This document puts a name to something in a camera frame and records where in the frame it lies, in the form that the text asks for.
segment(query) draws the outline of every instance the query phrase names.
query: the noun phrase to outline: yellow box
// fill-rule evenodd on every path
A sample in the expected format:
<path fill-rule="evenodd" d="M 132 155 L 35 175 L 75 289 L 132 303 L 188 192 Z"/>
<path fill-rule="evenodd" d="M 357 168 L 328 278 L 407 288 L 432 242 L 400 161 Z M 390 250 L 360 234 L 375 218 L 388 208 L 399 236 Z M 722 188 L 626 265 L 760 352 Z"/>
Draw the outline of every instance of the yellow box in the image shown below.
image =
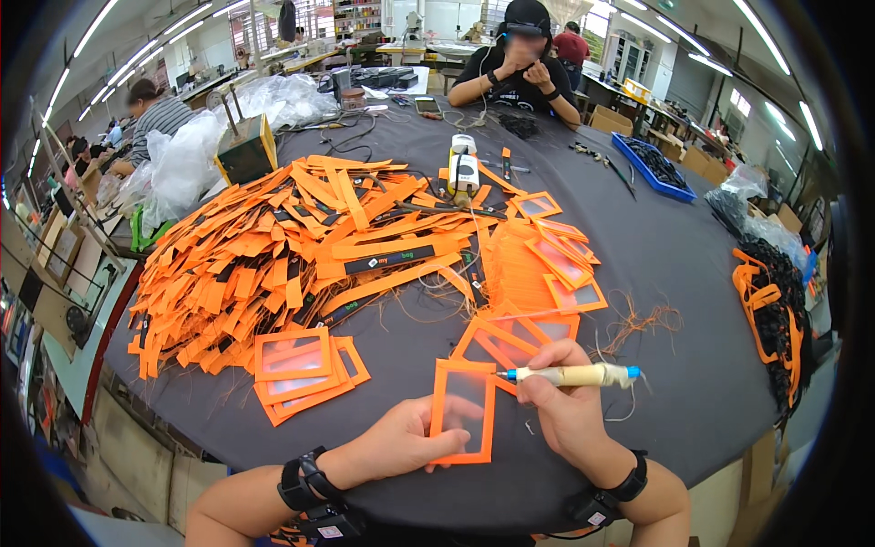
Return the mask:
<path fill-rule="evenodd" d="M 631 78 L 626 78 L 623 82 L 623 93 L 641 104 L 650 104 L 650 90 Z"/>

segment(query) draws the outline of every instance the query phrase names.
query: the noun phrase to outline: round table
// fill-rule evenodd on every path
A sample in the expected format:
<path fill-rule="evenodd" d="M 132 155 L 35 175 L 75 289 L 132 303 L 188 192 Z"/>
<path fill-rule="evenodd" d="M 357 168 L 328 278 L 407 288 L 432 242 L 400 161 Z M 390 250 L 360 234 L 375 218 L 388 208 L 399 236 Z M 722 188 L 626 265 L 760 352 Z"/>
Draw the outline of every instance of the round table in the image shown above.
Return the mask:
<path fill-rule="evenodd" d="M 437 175 L 455 128 L 393 102 L 388 105 L 393 119 L 401 120 L 403 114 L 411 119 L 392 123 L 381 117 L 370 134 L 351 144 L 370 146 L 374 161 L 392 158 Z M 476 116 L 479 110 L 465 112 Z M 588 127 L 575 134 L 539 115 L 542 134 L 524 142 L 489 116 L 487 120 L 485 127 L 469 130 L 478 156 L 498 163 L 502 147 L 508 147 L 512 163 L 531 170 L 514 172 L 514 183 L 528 192 L 548 190 L 563 209 L 552 218 L 587 234 L 602 262 L 595 278 L 618 309 L 583 316 L 577 341 L 595 347 L 598 329 L 599 342 L 607 343 L 608 325 L 618 312 L 627 314 L 621 292 L 631 294 L 636 310 L 645 316 L 668 302 L 683 317 L 683 328 L 676 333 L 658 329 L 626 341 L 619 363 L 639 365 L 653 394 L 638 389 L 634 415 L 606 424 L 608 433 L 625 446 L 648 450 L 650 458 L 688 487 L 739 457 L 778 413 L 732 286 L 732 269 L 738 263 L 731 255 L 735 241 L 701 197 L 711 183 L 682 168 L 699 195 L 687 204 L 657 193 L 639 174 L 635 201 L 612 170 L 568 149 L 581 141 L 607 153 L 627 172 L 628 162 L 611 145 L 610 135 Z M 362 129 L 360 124 L 333 130 L 331 137 L 340 140 Z M 281 138 L 277 151 L 285 165 L 311 153 L 324 154 L 327 147 L 319 143 L 318 132 L 305 131 Z M 365 159 L 366 154 L 358 150 L 348 157 Z M 494 189 L 489 197 L 487 203 L 493 203 L 503 194 Z M 332 330 L 353 336 L 372 380 L 277 428 L 251 392 L 252 378 L 237 368 L 213 376 L 176 367 L 157 380 L 137 379 L 136 357 L 127 353 L 132 338 L 126 328 L 128 314 L 109 343 L 106 362 L 162 419 L 232 468 L 283 464 L 318 445 L 343 444 L 404 398 L 432 392 L 435 359 L 449 355 L 465 323 L 458 315 L 429 323 L 452 310 L 425 295 L 418 284 L 402 292 L 404 309 L 393 298 L 385 299 L 381 314 L 376 306 L 368 307 Z M 608 388 L 602 404 L 608 417 L 623 417 L 631 401 L 628 391 Z M 556 532 L 580 528 L 565 517 L 563 501 L 584 485 L 584 476 L 547 447 L 536 411 L 500 391 L 491 464 L 409 473 L 357 487 L 347 498 L 384 522 L 475 532 Z"/>

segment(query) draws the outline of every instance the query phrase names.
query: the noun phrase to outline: tool pen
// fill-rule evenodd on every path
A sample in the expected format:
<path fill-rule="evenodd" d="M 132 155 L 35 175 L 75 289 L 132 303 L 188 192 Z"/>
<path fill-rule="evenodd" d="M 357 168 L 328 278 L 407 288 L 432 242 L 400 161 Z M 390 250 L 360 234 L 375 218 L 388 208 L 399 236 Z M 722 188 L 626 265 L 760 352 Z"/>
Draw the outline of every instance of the tool pen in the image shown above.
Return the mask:
<path fill-rule="evenodd" d="M 526 378 L 539 375 L 555 386 L 610 386 L 615 383 L 623 389 L 632 385 L 641 375 L 638 367 L 621 367 L 611 363 L 598 362 L 592 365 L 575 365 L 573 367 L 547 367 L 532 370 L 521 367 L 508 372 L 496 372 L 496 376 L 508 382 L 522 382 Z"/>

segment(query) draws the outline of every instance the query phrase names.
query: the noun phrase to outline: chair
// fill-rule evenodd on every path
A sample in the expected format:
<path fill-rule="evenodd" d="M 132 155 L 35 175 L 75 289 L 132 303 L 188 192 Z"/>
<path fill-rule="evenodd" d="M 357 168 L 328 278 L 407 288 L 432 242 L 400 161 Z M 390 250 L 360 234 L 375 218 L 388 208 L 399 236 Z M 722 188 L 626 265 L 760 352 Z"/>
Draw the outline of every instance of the chair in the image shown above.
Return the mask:
<path fill-rule="evenodd" d="M 450 78 L 454 80 L 462 74 L 461 68 L 441 68 L 440 75 L 444 76 L 444 96 L 447 95 L 450 88 Z"/>

